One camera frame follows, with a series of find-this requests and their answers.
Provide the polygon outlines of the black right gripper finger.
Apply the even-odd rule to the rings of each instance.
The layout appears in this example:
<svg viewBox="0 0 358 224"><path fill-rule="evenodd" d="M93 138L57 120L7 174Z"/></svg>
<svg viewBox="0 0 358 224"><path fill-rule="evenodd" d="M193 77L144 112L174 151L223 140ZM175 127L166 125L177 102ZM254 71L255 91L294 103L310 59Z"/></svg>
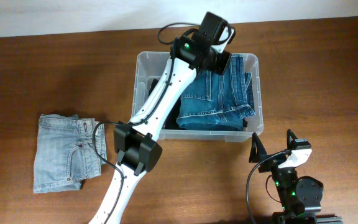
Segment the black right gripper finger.
<svg viewBox="0 0 358 224"><path fill-rule="evenodd" d="M265 150L257 133L252 134L252 145L249 156L249 163L258 163L267 158L267 151Z"/></svg>
<svg viewBox="0 0 358 224"><path fill-rule="evenodd" d="M293 149L295 140L298 139L291 129L287 130L287 149Z"/></svg>

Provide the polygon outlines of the dark blue jeans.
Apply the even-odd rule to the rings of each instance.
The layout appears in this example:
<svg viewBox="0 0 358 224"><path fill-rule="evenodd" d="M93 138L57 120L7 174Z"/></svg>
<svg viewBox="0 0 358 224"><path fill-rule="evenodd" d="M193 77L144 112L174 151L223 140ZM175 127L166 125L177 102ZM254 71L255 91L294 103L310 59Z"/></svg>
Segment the dark blue jeans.
<svg viewBox="0 0 358 224"><path fill-rule="evenodd" d="M241 54L231 56L222 75L201 72L180 96L177 123L197 131L242 131L246 78Z"/></svg>

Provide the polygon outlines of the black garment with tape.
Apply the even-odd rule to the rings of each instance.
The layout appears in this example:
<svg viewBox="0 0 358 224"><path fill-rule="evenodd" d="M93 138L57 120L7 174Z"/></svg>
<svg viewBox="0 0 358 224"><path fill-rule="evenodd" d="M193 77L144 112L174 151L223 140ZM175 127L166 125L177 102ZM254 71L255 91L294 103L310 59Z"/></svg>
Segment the black garment with tape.
<svg viewBox="0 0 358 224"><path fill-rule="evenodd" d="M181 101L180 98L177 98L175 104L172 101L169 101L169 96L167 97L167 91L163 96L163 100L158 104L157 111L160 114L164 113L165 121L162 125L162 129L167 130L180 130L181 127L177 123L177 118L180 114Z"/></svg>

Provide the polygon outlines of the light blue jeans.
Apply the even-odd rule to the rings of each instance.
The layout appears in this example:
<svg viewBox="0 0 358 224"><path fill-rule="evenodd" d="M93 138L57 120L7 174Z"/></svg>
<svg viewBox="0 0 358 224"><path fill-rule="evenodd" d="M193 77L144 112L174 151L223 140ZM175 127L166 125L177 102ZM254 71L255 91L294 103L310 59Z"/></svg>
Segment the light blue jeans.
<svg viewBox="0 0 358 224"><path fill-rule="evenodd" d="M34 161L35 194L80 190L86 179L101 175L107 159L104 126L78 115L41 115Z"/></svg>

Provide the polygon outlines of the dark green garment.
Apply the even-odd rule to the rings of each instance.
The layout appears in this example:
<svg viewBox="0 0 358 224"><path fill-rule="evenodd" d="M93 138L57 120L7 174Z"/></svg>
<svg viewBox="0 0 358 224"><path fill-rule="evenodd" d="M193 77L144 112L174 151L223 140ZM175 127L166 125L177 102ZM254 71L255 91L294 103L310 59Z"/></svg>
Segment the dark green garment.
<svg viewBox="0 0 358 224"><path fill-rule="evenodd" d="M244 119L243 119L243 127L248 126L248 122L246 121L246 118L255 115L254 111L254 97L253 97L253 90L252 90L252 74L250 72L245 72L244 74L246 78L246 102L248 104L248 107L244 109Z"/></svg>

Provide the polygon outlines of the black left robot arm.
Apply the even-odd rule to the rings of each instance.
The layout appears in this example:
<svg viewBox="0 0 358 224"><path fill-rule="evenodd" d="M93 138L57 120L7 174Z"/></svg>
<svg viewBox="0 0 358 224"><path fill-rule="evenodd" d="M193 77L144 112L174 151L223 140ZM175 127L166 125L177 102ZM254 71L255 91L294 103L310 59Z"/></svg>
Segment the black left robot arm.
<svg viewBox="0 0 358 224"><path fill-rule="evenodd" d="M198 72L224 73L231 57L225 47L235 34L228 21L207 12L198 28L169 42L170 56L157 85L128 123L115 123L115 171L92 223L121 221L137 184L160 159L157 140L173 106Z"/></svg>

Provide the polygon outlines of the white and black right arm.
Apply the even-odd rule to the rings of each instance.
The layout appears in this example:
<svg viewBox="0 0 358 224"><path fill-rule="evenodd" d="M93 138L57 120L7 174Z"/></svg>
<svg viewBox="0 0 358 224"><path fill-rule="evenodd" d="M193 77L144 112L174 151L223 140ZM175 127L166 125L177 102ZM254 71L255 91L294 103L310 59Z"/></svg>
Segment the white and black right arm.
<svg viewBox="0 0 358 224"><path fill-rule="evenodd" d="M250 171L246 183L246 204L250 221L256 220L249 202L250 180L257 170L270 172L274 181L283 211L272 214L272 223L310 223L340 224L342 217L328 215L318 217L321 211L324 185L319 180L303 176L298 177L296 168L306 163L312 153L311 144L306 139L299 139L291 129L287 130L287 148L268 155L257 133L252 134L249 162L255 166Z"/></svg>

